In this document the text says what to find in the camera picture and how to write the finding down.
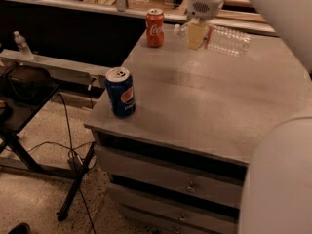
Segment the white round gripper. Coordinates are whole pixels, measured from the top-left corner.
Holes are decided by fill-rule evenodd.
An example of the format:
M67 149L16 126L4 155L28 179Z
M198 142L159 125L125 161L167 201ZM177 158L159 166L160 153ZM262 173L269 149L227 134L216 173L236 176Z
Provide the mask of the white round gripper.
M187 0L187 46L198 50L207 34L208 25L204 20L215 18L223 7L225 0Z

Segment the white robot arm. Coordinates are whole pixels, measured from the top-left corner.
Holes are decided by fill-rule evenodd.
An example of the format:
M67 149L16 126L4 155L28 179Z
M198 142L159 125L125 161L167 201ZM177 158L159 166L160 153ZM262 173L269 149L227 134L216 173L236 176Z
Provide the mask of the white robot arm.
M250 0L311 73L312 0ZM237 234L312 234L311 100L293 99L252 152Z

